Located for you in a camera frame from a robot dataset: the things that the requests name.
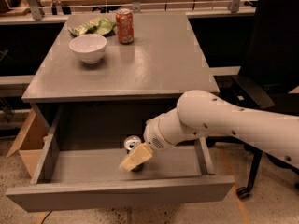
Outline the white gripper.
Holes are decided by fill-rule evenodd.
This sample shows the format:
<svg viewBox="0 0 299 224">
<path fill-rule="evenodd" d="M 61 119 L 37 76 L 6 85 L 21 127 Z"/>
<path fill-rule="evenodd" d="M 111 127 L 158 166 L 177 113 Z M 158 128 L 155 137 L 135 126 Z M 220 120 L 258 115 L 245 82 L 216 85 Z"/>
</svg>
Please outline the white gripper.
<svg viewBox="0 0 299 224">
<path fill-rule="evenodd" d="M 187 139 L 186 126 L 178 118 L 176 109 L 146 122 L 146 143 L 135 145 L 119 165 L 120 171 L 130 172 L 153 156 L 153 150 L 167 150 Z"/>
</svg>

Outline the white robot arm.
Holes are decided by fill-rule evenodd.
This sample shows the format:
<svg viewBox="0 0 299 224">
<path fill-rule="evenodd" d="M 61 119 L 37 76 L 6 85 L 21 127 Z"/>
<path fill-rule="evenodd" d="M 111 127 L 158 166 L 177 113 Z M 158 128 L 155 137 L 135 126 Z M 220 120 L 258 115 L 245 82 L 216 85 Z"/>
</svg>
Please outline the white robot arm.
<svg viewBox="0 0 299 224">
<path fill-rule="evenodd" d="M 232 105 L 207 91 L 187 91 L 177 106 L 147 121 L 144 142 L 135 145 L 120 164 L 131 171 L 155 151 L 212 133 L 226 134 L 299 168 L 299 117 Z"/>
</svg>

